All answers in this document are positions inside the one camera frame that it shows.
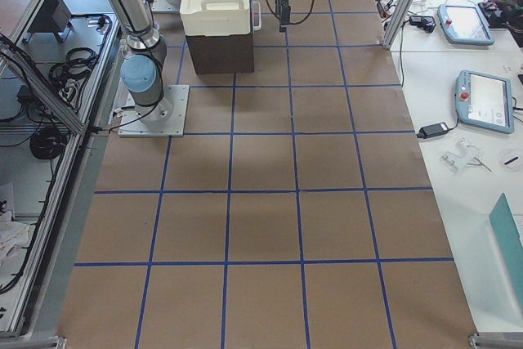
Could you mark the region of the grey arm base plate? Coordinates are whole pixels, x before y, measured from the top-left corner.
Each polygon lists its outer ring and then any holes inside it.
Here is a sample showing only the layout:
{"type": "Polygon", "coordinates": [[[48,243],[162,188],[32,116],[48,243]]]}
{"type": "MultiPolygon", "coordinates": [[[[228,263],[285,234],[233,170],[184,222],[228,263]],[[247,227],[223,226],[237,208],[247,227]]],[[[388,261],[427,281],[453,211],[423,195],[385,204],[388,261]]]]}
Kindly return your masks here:
{"type": "Polygon", "coordinates": [[[180,12],[181,0],[153,0],[153,13],[176,13],[180,12]]]}
{"type": "Polygon", "coordinates": [[[189,85],[166,85],[163,99],[147,116],[145,108],[134,108],[134,100],[128,93],[125,106],[132,108],[123,112],[124,125],[118,128],[118,134],[122,137],[183,136],[189,93],[189,85]]]}

